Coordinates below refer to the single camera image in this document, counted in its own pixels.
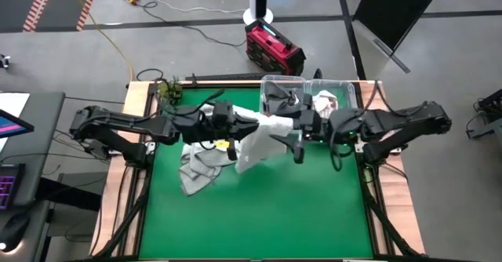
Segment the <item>red power station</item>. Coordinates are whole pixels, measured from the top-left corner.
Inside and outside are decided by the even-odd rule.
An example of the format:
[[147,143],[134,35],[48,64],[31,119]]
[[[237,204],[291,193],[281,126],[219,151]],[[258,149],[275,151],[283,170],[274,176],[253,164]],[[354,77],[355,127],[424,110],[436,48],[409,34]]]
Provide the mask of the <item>red power station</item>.
[[265,71],[299,76],[304,70],[304,51],[263,19],[246,26],[246,40],[248,57]]

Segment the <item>black floor mat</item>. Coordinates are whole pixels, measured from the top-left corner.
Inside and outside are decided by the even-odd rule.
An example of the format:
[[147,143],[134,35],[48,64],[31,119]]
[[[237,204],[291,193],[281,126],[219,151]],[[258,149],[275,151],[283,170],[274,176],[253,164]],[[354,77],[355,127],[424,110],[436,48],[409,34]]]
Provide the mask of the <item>black floor mat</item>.
[[82,4],[77,0],[49,0],[36,31],[77,31]]
[[0,0],[0,32],[22,31],[33,0]]

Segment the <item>computer mouse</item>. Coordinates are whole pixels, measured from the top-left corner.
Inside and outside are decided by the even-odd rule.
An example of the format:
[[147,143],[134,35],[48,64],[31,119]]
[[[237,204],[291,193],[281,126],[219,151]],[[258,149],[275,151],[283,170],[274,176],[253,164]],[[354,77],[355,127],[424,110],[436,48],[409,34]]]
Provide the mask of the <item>computer mouse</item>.
[[7,221],[0,231],[0,250],[7,253],[14,250],[21,242],[30,223],[26,212],[18,213]]

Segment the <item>keyboard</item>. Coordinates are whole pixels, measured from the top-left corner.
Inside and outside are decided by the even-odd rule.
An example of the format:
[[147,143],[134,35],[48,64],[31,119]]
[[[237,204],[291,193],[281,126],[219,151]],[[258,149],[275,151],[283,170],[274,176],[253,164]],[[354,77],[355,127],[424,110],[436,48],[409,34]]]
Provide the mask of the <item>keyboard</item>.
[[23,173],[24,164],[0,165],[0,211],[12,205]]

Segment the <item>warning stripe tape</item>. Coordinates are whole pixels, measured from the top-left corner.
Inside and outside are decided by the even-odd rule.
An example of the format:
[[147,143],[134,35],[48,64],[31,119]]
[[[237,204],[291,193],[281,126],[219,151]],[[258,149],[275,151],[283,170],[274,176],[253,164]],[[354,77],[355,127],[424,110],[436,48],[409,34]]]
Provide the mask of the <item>warning stripe tape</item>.
[[35,31],[47,2],[48,0],[33,0],[30,11],[24,21],[23,31]]
[[80,17],[77,22],[77,30],[81,31],[84,28],[85,20],[87,20],[87,16],[89,15],[89,10],[91,9],[91,5],[93,4],[93,0],[85,0],[84,6],[82,7],[82,11],[80,12]]

